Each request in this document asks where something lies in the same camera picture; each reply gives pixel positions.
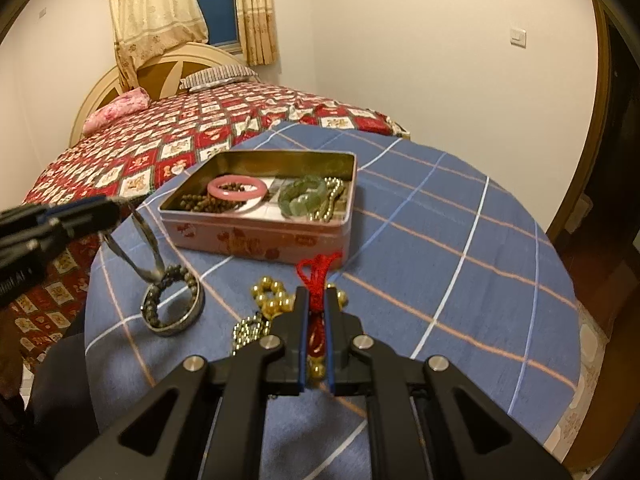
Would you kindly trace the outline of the striped pillow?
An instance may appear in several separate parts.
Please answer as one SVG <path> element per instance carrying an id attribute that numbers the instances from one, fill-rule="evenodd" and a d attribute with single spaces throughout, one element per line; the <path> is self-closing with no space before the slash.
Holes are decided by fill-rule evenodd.
<path id="1" fill-rule="evenodd" d="M 179 89 L 189 92 L 257 78 L 258 73 L 243 65 L 217 65 L 199 70 L 180 80 Z"/>

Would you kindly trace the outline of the pink metal tin box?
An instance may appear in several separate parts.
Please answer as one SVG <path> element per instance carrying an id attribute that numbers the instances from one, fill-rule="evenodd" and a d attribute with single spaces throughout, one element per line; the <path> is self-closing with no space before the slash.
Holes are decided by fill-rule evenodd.
<path id="1" fill-rule="evenodd" d="M 348 258 L 357 159 L 349 152 L 233 150 L 203 162 L 160 204 L 178 247 L 297 264 Z"/>

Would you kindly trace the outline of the right beige curtain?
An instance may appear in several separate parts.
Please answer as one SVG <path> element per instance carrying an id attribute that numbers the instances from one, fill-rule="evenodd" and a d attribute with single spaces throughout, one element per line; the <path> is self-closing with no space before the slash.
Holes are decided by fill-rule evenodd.
<path id="1" fill-rule="evenodd" d="M 235 0 L 239 42 L 250 66 L 277 62 L 277 35 L 272 0 Z"/>

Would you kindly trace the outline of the beige curtain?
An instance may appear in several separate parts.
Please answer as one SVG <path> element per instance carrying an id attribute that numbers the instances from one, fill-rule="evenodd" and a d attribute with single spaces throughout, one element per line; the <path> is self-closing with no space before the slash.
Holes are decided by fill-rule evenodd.
<path id="1" fill-rule="evenodd" d="M 250 66 L 277 62 L 277 35 L 272 0 L 235 0 L 239 42 Z"/>
<path id="2" fill-rule="evenodd" d="M 136 88 L 138 70 L 182 44 L 206 44 L 208 29 L 198 0 L 108 0 L 120 80 Z"/>

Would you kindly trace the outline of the left beige curtain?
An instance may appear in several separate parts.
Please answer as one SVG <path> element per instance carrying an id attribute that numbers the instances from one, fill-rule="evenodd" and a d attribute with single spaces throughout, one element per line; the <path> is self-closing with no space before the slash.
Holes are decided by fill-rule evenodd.
<path id="1" fill-rule="evenodd" d="M 206 44 L 208 29 L 198 0 L 108 0 L 120 80 L 136 88 L 138 70 L 182 44 Z"/>

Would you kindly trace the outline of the red knotted cord pendant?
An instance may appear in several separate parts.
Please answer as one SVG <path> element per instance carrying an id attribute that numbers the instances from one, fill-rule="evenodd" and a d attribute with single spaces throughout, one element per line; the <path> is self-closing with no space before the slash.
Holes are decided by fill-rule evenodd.
<path id="1" fill-rule="evenodd" d="M 320 359 L 326 355 L 326 329 L 323 314 L 326 276 L 334 262 L 340 260 L 342 255 L 341 252 L 320 254 L 296 264 L 296 273 L 307 289 L 309 298 L 307 356 L 311 359 Z"/>

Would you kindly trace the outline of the red patchwork bedspread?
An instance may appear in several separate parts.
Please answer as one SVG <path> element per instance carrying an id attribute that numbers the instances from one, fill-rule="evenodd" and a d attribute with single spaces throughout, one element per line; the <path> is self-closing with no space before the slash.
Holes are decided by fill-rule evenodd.
<path id="1" fill-rule="evenodd" d="M 408 136 L 387 115 L 336 99 L 259 81 L 242 81 L 151 102 L 63 152 L 40 174 L 25 200 L 66 204 L 93 195 L 143 198 L 210 156 L 280 122 Z M 10 309 L 25 367 L 33 372 L 85 307 L 99 240 L 70 243 L 46 280 Z"/>

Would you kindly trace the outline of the printed paper booklet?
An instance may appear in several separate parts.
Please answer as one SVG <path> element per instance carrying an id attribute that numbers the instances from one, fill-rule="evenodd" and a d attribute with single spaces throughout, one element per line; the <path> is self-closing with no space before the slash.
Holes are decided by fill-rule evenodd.
<path id="1" fill-rule="evenodd" d="M 260 177 L 260 180 L 265 183 L 267 193 L 262 197 L 248 200 L 233 213 L 249 219 L 283 220 L 284 217 L 278 203 L 280 191 L 294 182 L 295 178 Z"/>

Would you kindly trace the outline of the white wall switch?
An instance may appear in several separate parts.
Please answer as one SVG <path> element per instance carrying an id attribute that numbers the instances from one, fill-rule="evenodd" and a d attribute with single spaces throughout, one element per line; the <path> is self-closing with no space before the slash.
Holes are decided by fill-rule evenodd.
<path id="1" fill-rule="evenodd" d="M 510 44 L 514 47 L 526 48 L 527 32 L 524 29 L 512 27 L 510 29 Z"/>

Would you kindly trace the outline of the pink floral pillow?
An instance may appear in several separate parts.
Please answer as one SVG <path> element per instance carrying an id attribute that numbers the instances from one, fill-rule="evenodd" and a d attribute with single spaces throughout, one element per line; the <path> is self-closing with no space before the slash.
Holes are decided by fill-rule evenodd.
<path id="1" fill-rule="evenodd" d="M 91 136 L 120 118 L 146 110 L 150 103 L 149 93 L 143 88 L 129 90 L 91 113 L 82 125 L 81 133 L 83 136 Z"/>

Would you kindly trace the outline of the silver metal bangle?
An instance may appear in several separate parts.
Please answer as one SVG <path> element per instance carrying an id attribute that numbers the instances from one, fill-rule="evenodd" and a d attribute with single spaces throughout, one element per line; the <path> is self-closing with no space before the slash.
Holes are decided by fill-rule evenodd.
<path id="1" fill-rule="evenodd" d="M 160 284 L 149 284 L 141 316 L 155 335 L 169 337 L 189 328 L 203 312 L 201 282 L 184 266 L 168 266 Z"/>

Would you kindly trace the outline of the cream wooden headboard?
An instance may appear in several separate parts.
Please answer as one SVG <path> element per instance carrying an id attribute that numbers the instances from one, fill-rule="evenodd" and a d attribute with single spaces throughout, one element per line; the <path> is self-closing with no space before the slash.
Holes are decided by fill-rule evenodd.
<path id="1" fill-rule="evenodd" d="M 227 50 L 189 42 L 146 62 L 138 69 L 138 83 L 153 101 L 157 101 L 175 96 L 182 78 L 218 65 L 244 65 L 244 61 Z M 82 127 L 89 115 L 126 91 L 120 80 L 119 69 L 114 66 L 101 77 L 82 102 L 68 146 L 72 148 L 82 139 Z"/>

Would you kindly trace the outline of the silver watch band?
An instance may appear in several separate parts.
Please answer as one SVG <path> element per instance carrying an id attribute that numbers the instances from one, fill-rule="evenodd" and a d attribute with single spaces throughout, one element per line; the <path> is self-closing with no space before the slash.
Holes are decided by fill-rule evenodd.
<path id="1" fill-rule="evenodd" d="M 108 249 L 116 257 L 126 262 L 145 283 L 160 284 L 166 272 L 166 264 L 160 253 L 160 243 L 139 211 L 134 210 L 130 214 L 130 221 L 139 237 L 136 247 L 122 246 L 111 232 L 103 232 L 101 234 L 102 240 Z M 134 255 L 137 250 L 142 248 L 145 248 L 149 254 L 150 266 L 142 266 L 142 260 Z"/>

